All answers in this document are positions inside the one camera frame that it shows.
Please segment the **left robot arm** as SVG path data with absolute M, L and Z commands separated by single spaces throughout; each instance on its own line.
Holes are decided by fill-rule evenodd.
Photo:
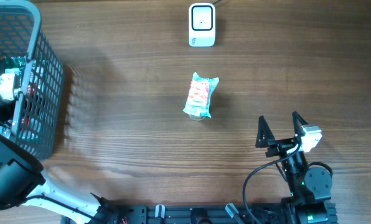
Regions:
M 10 102 L 0 102 L 0 110 Z M 107 199 L 83 194 L 53 180 L 29 152 L 0 135 L 0 211 L 35 206 L 75 223 L 119 223 Z

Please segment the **grey plastic mesh basket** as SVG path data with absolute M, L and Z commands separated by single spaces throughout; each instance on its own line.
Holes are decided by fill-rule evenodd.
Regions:
M 10 119 L 0 133 L 43 161 L 51 156 L 65 74 L 30 1 L 0 1 L 0 75 L 5 57 L 26 56 Z

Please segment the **red white tissue pack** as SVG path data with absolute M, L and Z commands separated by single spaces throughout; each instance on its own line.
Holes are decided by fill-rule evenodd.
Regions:
M 192 106 L 207 106 L 210 93 L 210 83 L 208 80 L 192 80 L 190 84 L 187 104 Z

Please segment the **green white gloves package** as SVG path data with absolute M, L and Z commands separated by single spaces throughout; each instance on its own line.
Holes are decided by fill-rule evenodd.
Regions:
M 5 73 L 15 73 L 22 77 L 27 65 L 26 56 L 19 57 L 5 57 L 4 58 L 4 71 Z

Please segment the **teal wet wipes pack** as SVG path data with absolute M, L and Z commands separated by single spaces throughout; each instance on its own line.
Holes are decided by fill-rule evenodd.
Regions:
M 217 85 L 219 84 L 220 79 L 219 79 L 219 77 L 215 77 L 215 78 L 200 77 L 197 72 L 194 72 L 193 75 L 192 75 L 192 80 L 205 80 L 205 79 L 208 80 L 209 83 L 210 83 L 210 93 L 209 93 L 207 106 L 205 106 L 205 107 L 192 106 L 192 105 L 187 104 L 187 100 L 186 100 L 185 107 L 183 109 L 184 113 L 186 113 L 188 115 L 191 114 L 191 115 L 196 115 L 196 116 L 205 116 L 205 117 L 208 117 L 208 118 L 212 117 L 211 114 L 210 114 L 210 101 L 211 101 L 211 97 L 212 97 L 213 92 L 215 91 Z

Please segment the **white barcode scanner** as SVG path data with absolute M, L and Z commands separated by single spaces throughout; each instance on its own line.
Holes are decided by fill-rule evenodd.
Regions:
M 189 10 L 189 45 L 212 47 L 216 36 L 215 6 L 212 3 L 193 3 Z

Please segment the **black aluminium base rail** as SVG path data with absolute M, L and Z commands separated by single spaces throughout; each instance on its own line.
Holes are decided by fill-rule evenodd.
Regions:
M 122 213 L 112 223 L 129 224 L 193 224 L 193 223 L 327 223 L 339 222 L 336 206 L 328 203 L 325 207 L 307 206 L 290 208 L 279 203 L 261 203 L 251 210 L 257 220 L 253 220 L 243 206 L 167 206 L 145 205 L 120 207 Z

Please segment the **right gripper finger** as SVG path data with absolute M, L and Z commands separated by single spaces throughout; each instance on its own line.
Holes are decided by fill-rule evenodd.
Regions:
M 263 115 L 258 119 L 258 134 L 256 137 L 256 147 L 270 147 L 275 145 L 275 137 L 268 126 L 268 123 Z
M 303 128 L 302 128 L 302 126 L 303 125 L 307 125 L 308 122 L 305 121 L 297 111 L 294 111 L 292 113 L 292 117 L 293 117 L 294 132 L 298 136 L 301 136 L 303 134 Z

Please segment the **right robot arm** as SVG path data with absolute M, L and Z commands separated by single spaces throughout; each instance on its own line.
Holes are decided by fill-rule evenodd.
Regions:
M 266 157 L 279 157 L 275 162 L 288 184 L 291 196 L 281 200 L 288 223 L 329 223 L 328 204 L 332 195 L 332 169 L 323 162 L 308 162 L 311 152 L 322 138 L 322 130 L 309 124 L 298 112 L 292 113 L 294 136 L 276 139 L 264 116 L 258 120 L 257 148 L 266 148 Z

